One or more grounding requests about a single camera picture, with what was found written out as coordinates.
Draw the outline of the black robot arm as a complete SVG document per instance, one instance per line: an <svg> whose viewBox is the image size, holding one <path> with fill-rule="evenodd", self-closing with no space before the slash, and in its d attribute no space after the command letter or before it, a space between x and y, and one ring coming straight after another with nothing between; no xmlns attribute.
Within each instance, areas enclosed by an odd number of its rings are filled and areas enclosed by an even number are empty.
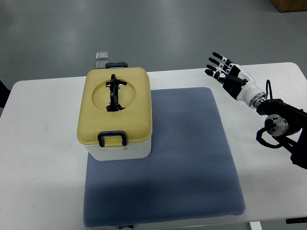
<svg viewBox="0 0 307 230"><path fill-rule="evenodd" d="M264 127L256 134L263 146L278 149L284 147L290 153L292 164L307 168L307 113L272 97L271 82L266 81L269 99L261 102L256 112L266 115Z"/></svg>

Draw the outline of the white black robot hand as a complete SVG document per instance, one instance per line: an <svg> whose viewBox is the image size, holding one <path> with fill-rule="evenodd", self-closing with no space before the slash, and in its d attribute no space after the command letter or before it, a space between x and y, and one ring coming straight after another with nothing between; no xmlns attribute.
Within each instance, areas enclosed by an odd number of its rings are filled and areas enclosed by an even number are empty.
<svg viewBox="0 0 307 230"><path fill-rule="evenodd" d="M267 100L267 94L256 86L256 81L244 68L216 52L213 56L209 58L212 65L207 65L204 72L222 84L232 98L252 109Z"/></svg>

